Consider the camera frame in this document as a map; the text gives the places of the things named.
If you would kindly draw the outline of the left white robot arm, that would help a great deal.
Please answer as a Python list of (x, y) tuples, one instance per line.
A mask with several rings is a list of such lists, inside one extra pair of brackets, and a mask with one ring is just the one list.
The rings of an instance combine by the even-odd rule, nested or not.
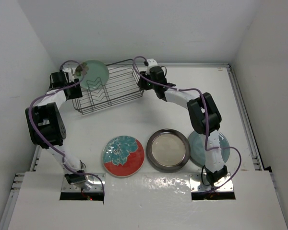
[(70, 80), (64, 71), (50, 75), (50, 86), (38, 103), (26, 108), (30, 138), (33, 144), (47, 150), (60, 164), (68, 184), (80, 186), (86, 182), (85, 165), (68, 153), (63, 145), (67, 136), (59, 108), (67, 100), (83, 96), (79, 79)]

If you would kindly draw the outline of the mint green flower plate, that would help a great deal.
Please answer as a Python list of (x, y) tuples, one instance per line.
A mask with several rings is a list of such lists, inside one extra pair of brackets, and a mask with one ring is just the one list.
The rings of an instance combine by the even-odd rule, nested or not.
[(84, 77), (80, 86), (86, 90), (96, 90), (102, 88), (109, 80), (109, 70), (107, 66), (98, 60), (87, 60), (78, 65), (74, 72), (75, 78)]

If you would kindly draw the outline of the red and teal floral plate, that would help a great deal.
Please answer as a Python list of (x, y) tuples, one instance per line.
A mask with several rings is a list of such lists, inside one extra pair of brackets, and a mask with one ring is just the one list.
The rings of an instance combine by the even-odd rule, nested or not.
[(137, 173), (145, 160), (140, 141), (131, 136), (111, 139), (102, 151), (102, 164), (112, 176), (125, 178)]

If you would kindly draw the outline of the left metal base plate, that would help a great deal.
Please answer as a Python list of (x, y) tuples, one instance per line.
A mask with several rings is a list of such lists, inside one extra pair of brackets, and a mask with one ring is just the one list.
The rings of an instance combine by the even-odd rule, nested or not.
[(79, 184), (68, 184), (67, 180), (64, 178), (62, 182), (61, 191), (65, 193), (80, 192), (82, 189), (85, 192), (97, 193), (103, 192), (102, 185), (105, 185), (106, 174), (97, 173), (96, 174), (101, 181), (93, 176), (87, 176), (86, 181)]

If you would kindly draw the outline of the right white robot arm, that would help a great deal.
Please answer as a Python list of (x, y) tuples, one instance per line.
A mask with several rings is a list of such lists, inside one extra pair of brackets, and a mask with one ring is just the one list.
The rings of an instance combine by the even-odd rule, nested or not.
[(165, 73), (160, 66), (148, 71), (136, 70), (140, 76), (138, 86), (141, 90), (154, 90), (163, 101), (186, 108), (191, 125), (196, 133), (204, 135), (206, 179), (211, 186), (228, 173), (222, 158), (219, 141), (219, 129), (222, 117), (209, 93), (199, 89), (178, 89), (175, 84), (167, 82)]

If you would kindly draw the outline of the metal base plate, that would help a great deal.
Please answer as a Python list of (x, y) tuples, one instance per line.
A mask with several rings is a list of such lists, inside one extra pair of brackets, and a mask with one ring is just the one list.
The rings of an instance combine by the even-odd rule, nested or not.
[(190, 173), (190, 189), (193, 193), (201, 193), (215, 189), (216, 192), (234, 192), (234, 186), (231, 179), (231, 174), (228, 173), (225, 177), (222, 177), (220, 180), (214, 183), (212, 187), (206, 180), (206, 173), (201, 174)]
[(96, 174), (101, 181), (93, 176), (87, 176), (86, 181), (79, 184), (68, 184), (67, 180), (64, 178), (62, 182), (61, 191), (65, 193), (80, 192), (82, 189), (85, 192), (97, 193), (103, 192), (102, 185), (105, 185), (106, 174), (97, 173)]

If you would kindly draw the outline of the brown rimmed cream plate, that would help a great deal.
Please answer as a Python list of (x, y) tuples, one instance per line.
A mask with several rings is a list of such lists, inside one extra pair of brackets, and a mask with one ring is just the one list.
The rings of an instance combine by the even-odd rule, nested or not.
[(189, 161), (191, 147), (181, 132), (174, 129), (161, 129), (149, 138), (146, 156), (156, 170), (174, 173), (181, 170)]

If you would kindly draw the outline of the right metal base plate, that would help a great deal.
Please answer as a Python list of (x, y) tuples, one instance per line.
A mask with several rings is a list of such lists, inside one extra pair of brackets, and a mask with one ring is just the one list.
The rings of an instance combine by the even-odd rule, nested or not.
[(206, 173), (201, 174), (190, 173), (190, 189), (193, 193), (201, 193), (215, 189), (216, 192), (234, 192), (234, 186), (231, 179), (231, 174), (228, 173), (225, 177), (222, 177), (220, 180), (214, 183), (212, 187), (206, 180)]

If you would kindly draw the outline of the light blue ceramic plate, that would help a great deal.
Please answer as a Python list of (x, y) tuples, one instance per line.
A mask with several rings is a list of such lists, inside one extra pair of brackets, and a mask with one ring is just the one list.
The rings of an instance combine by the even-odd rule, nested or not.
[[(221, 132), (219, 132), (218, 137), (220, 147), (222, 148), (221, 155), (223, 161), (226, 163), (230, 157), (230, 149), (227, 149), (227, 147), (229, 147), (229, 142)], [(205, 136), (202, 137), (195, 131), (193, 131), (188, 137), (188, 142), (191, 147), (191, 160), (199, 167), (205, 165), (204, 141)]]

